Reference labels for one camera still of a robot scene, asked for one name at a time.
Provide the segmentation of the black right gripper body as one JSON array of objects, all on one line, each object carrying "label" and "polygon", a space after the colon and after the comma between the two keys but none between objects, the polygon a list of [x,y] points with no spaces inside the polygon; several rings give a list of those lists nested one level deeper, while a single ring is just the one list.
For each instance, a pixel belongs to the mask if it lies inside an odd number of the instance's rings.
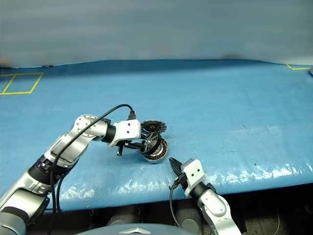
[{"label": "black right gripper body", "polygon": [[177,178],[175,179],[175,188],[181,186],[183,190],[188,187],[187,176],[185,173],[177,173]]}]

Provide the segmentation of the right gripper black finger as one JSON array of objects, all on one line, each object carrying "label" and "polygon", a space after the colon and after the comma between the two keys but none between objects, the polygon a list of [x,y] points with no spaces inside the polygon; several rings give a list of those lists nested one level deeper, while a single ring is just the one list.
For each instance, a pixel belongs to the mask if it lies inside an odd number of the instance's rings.
[{"label": "right gripper black finger", "polygon": [[175,174],[182,174],[181,170],[182,163],[175,158],[172,158],[172,170],[175,172]]},{"label": "right gripper black finger", "polygon": [[175,172],[177,176],[180,176],[180,162],[175,158],[169,158],[169,162],[172,170]]}]

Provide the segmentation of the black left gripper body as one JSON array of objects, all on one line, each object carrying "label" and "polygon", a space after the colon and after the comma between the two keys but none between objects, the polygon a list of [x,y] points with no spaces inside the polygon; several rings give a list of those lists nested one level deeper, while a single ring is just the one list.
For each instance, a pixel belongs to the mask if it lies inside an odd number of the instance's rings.
[{"label": "black left gripper body", "polygon": [[117,156],[122,156],[124,147],[127,147],[129,143],[131,143],[131,141],[124,140],[124,141],[119,141],[116,144],[116,146],[118,147]]}]

